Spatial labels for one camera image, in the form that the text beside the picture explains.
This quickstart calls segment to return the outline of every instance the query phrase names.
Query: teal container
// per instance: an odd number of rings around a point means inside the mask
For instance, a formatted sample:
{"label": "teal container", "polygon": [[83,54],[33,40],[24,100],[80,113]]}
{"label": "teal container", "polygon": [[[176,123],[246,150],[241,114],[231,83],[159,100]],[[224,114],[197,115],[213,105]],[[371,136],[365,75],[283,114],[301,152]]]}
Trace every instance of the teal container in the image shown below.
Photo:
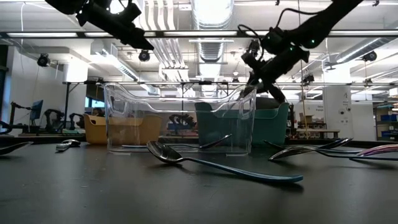
{"label": "teal container", "polygon": [[219,110],[214,113],[208,103],[195,103],[197,110],[199,144],[204,145],[219,140],[227,134],[233,136],[224,145],[242,146],[251,138],[253,146],[264,145],[263,140],[274,144],[284,144],[286,135],[287,113],[289,104],[282,103],[279,108],[256,110],[253,119],[245,118],[247,111],[239,114],[238,110]]}
{"label": "teal container", "polygon": [[279,108],[275,109],[256,110],[254,112],[252,145],[264,145],[263,140],[283,145],[285,143],[288,112],[288,103],[282,103]]}

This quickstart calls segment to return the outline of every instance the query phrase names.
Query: transparent plastic container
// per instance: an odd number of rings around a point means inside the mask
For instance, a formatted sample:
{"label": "transparent plastic container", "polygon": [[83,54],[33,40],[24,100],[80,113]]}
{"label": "transparent plastic container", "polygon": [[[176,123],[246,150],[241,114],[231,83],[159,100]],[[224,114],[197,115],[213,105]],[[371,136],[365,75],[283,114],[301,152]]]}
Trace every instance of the transparent plastic container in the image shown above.
{"label": "transparent plastic container", "polygon": [[[245,97],[239,86],[224,98],[159,98],[135,96],[118,83],[103,87],[110,152],[147,151],[148,141],[159,141],[179,152],[250,153],[256,89]],[[192,148],[230,134],[215,147]]]}

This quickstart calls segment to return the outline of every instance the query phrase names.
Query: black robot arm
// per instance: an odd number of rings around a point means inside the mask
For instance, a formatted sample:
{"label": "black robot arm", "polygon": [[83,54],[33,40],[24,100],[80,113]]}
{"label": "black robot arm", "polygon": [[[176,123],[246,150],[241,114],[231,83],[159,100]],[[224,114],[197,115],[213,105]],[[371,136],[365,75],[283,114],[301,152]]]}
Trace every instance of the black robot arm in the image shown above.
{"label": "black robot arm", "polygon": [[110,13],[111,0],[45,0],[58,11],[72,15],[76,14],[79,24],[83,26],[90,22],[98,28],[119,39],[122,44],[144,50],[154,47],[144,37],[144,31],[137,28],[132,21],[141,11],[132,0],[128,0],[126,8],[117,14]]}
{"label": "black robot arm", "polygon": [[[248,85],[257,85],[261,79],[263,84],[259,93],[269,91],[279,103],[283,102],[285,100],[283,93],[275,89],[273,83],[290,71],[298,61],[303,60],[308,63],[310,52],[303,48],[314,49],[319,46],[332,28],[362,1],[334,0],[326,9],[311,13],[315,16],[293,30],[271,27],[268,34],[261,38],[260,43],[263,49],[275,55],[274,58],[263,61],[256,60],[247,52],[242,55],[244,62],[253,69]],[[295,9],[284,9],[282,14],[285,11],[298,12]]]}

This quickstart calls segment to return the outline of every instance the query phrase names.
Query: black table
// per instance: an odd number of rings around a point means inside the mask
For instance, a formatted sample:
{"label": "black table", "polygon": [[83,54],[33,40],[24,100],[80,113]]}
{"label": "black table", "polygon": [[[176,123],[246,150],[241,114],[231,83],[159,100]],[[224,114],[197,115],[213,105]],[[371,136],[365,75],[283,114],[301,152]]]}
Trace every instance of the black table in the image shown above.
{"label": "black table", "polygon": [[267,162],[190,154],[268,174],[303,174],[298,185],[246,181],[192,162],[83,146],[56,154],[33,145],[0,157],[1,223],[397,223],[398,163],[315,153]]}

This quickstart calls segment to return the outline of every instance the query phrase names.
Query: spoon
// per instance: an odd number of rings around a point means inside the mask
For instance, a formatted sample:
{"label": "spoon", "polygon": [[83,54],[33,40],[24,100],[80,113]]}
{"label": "spoon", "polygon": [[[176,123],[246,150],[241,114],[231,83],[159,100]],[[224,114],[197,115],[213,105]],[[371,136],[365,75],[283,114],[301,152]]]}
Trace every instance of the spoon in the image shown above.
{"label": "spoon", "polygon": [[[387,152],[394,152],[398,148],[390,148],[385,150],[383,147],[378,148],[378,151],[374,151],[374,148],[367,149],[369,155],[375,155],[375,154],[381,154],[381,153],[387,153]],[[271,156],[268,160],[273,161],[276,159],[280,159],[282,157],[287,157],[287,156],[293,156],[297,154],[302,154],[306,152],[317,152],[319,154],[322,154],[327,157],[332,157],[332,158],[345,158],[345,159],[369,159],[369,160],[379,160],[379,161],[398,161],[398,158],[393,158],[393,157],[366,157],[364,154],[357,154],[355,156],[336,156],[332,154],[327,154],[319,149],[314,149],[312,147],[305,147],[305,146],[300,146],[300,147],[290,147],[287,149],[284,149],[283,151],[278,152],[277,154]]]}
{"label": "spoon", "polygon": [[22,143],[18,143],[18,144],[12,145],[12,146],[3,147],[0,149],[0,156],[9,154],[17,149],[20,149],[20,148],[30,146],[31,144],[33,144],[33,142],[22,142]]}
{"label": "spoon", "polygon": [[196,146],[190,146],[190,145],[186,145],[186,144],[172,144],[172,145],[168,145],[168,146],[174,146],[174,147],[191,147],[194,149],[209,149],[211,147],[215,147],[218,144],[220,144],[222,141],[224,141],[225,139],[228,139],[232,136],[232,134],[227,134],[226,136],[222,137],[221,139],[208,143],[208,144],[204,144],[202,146],[196,147]]}
{"label": "spoon", "polygon": [[[312,148],[317,149],[317,150],[322,151],[322,152],[330,152],[330,153],[338,153],[338,154],[357,154],[357,153],[362,152],[361,150],[359,150],[359,151],[344,151],[344,150],[340,150],[340,149],[333,149],[333,148],[336,148],[336,147],[344,146],[345,144],[349,143],[352,140],[353,140],[352,138],[343,138],[343,139],[339,139],[337,141],[334,141],[334,142],[331,142],[329,144],[326,144],[326,145],[323,145],[323,146],[319,146],[319,147],[317,147],[317,146],[302,146],[302,147],[312,147]],[[300,147],[299,145],[296,145],[296,146],[290,146],[290,147],[284,148],[282,146],[278,146],[278,145],[273,144],[271,142],[268,142],[266,140],[263,140],[263,141],[266,144],[268,144],[268,145],[270,145],[270,146],[272,146],[272,147],[274,147],[274,148],[276,148],[276,149],[278,149],[280,151],[282,151],[284,149]]]}
{"label": "spoon", "polygon": [[147,143],[148,150],[152,153],[156,158],[160,161],[169,163],[169,164],[176,164],[183,161],[192,161],[197,162],[203,165],[207,165],[210,167],[214,167],[217,169],[221,169],[226,172],[230,172],[236,175],[240,175],[242,177],[261,181],[261,182],[268,182],[268,183],[294,183],[303,179],[302,175],[296,176],[274,176],[274,175],[265,175],[265,174],[258,174],[255,172],[249,172],[246,170],[236,169],[228,166],[223,166],[220,164],[215,164],[208,161],[203,161],[199,159],[189,158],[189,157],[182,157],[177,151],[168,147],[162,143],[156,141],[149,141]]}

